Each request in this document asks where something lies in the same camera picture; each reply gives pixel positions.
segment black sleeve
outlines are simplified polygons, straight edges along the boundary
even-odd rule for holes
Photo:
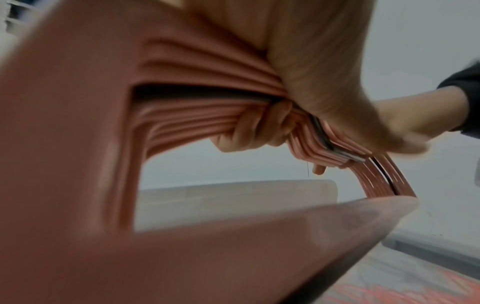
[[[456,86],[468,98],[468,117],[464,124],[452,131],[461,131],[470,137],[480,139],[480,61],[455,73],[442,81],[438,88]]]

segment sleeve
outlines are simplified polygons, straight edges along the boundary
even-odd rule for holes
[[[463,125],[452,131],[461,131],[464,135],[480,139],[480,61],[451,75],[442,81],[438,88],[450,86],[459,87],[468,99],[467,119]]]

